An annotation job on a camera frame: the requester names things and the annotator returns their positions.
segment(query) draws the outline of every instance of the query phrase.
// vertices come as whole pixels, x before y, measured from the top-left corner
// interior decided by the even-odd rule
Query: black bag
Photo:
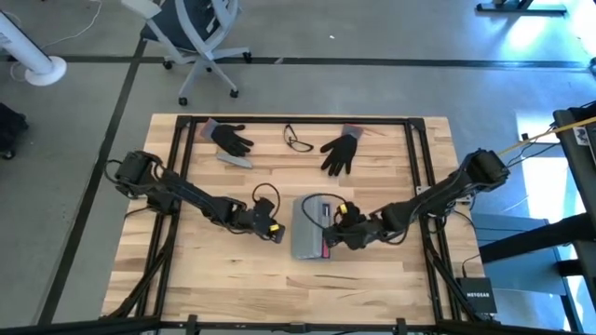
[[[25,115],[14,112],[0,102],[0,154],[3,158],[14,157],[17,137],[28,127]]]

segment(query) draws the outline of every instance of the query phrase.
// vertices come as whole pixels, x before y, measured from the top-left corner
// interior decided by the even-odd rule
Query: office chair
[[[164,58],[163,66],[167,70],[172,68],[173,63],[194,63],[178,92],[181,106],[188,104],[190,90],[203,70],[215,72],[232,88],[230,97],[237,98],[236,85],[215,60],[242,55],[245,62],[252,62],[247,47],[216,49],[230,32],[241,11],[238,0],[165,0],[161,7],[151,0],[121,2],[146,20],[141,38],[160,42],[166,47],[169,56]]]

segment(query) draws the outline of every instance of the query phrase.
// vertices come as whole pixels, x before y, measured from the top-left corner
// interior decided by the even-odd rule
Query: concrete floor
[[[0,0],[40,46],[80,31],[97,5]],[[224,43],[250,46],[254,57],[278,58],[587,62],[594,56],[582,45],[572,16],[477,15],[474,5],[470,0],[245,0],[245,13]],[[103,0],[88,32],[47,52],[132,56],[141,28],[142,21],[118,0]],[[143,55],[164,52],[150,44]],[[126,62],[79,60],[51,87],[15,82],[9,64],[0,62],[0,101],[27,114],[32,125],[18,157],[0,162],[0,327],[37,319],[129,69]],[[230,99],[221,81],[205,76],[182,108],[176,94],[188,69],[166,72],[160,64],[140,65],[111,157],[142,147],[151,114],[184,112],[447,116],[461,159],[478,147],[505,148],[518,138],[518,125],[547,128],[552,111],[596,96],[596,81],[581,69],[230,64],[223,70],[238,85],[240,98]],[[526,196],[522,167],[517,168],[506,186],[479,197],[475,211],[501,213]],[[127,205],[102,181],[55,321],[98,316]],[[521,204],[508,215],[530,216],[530,211]],[[525,303],[509,302],[512,297]],[[562,328],[552,319],[530,316],[547,308],[544,297],[507,292],[499,300],[510,308],[502,315],[504,323]]]

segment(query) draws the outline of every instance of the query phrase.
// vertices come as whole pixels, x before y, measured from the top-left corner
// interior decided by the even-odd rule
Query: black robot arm
[[[253,208],[247,208],[239,200],[212,196],[175,171],[163,167],[161,159],[154,154],[130,152],[114,178],[107,172],[105,176],[128,198],[147,195],[147,207],[163,214],[177,211],[177,200],[180,199],[199,208],[212,223],[233,234],[255,233],[264,240],[280,243],[285,232],[285,227],[271,217],[275,206],[267,198],[261,197],[255,201]]]
[[[414,198],[390,203],[365,216],[353,203],[338,208],[341,220],[323,231],[328,247],[345,242],[351,249],[365,248],[376,241],[388,241],[404,234],[421,214],[445,216],[457,198],[477,192],[490,192],[505,183],[508,168],[493,152],[479,149],[468,154],[458,170]]]

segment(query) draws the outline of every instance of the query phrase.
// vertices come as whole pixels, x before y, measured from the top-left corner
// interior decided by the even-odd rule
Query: black floor stripe
[[[78,212],[76,213],[76,217],[74,219],[73,228],[68,236],[66,247],[62,253],[61,262],[58,265],[58,269],[47,294],[46,302],[44,303],[39,316],[39,325],[51,324],[52,319],[56,314],[56,309],[58,308],[62,292],[64,291],[68,274],[70,273],[71,267],[73,266],[73,262],[75,260],[76,251],[80,244],[81,237],[83,236],[83,232],[85,231],[85,226],[87,225],[87,219],[93,206],[95,195],[102,180],[103,166],[108,159],[110,151],[112,150],[116,132],[120,126],[122,115],[124,114],[125,107],[129,100],[134,78],[137,74],[137,71],[139,70],[139,58],[144,52],[145,46],[146,43],[140,41],[134,53],[135,57],[130,58],[131,63],[129,70],[124,79],[120,96],[118,97],[114,112],[110,118],[110,123],[108,124],[108,128],[105,132],[105,137],[103,138],[97,160],[91,171],[91,176],[89,177],[87,187],[79,204]]]
[[[130,63],[138,60],[142,64],[161,64],[162,57],[134,56],[60,56],[71,63]],[[3,58],[0,61],[13,61]],[[217,60],[221,64],[243,64],[242,58]],[[264,65],[367,65],[367,66],[412,66],[412,67],[462,67],[487,69],[588,69],[589,61],[570,60],[399,60],[399,59],[353,59],[353,58],[301,58],[301,57],[253,57],[253,64]]]

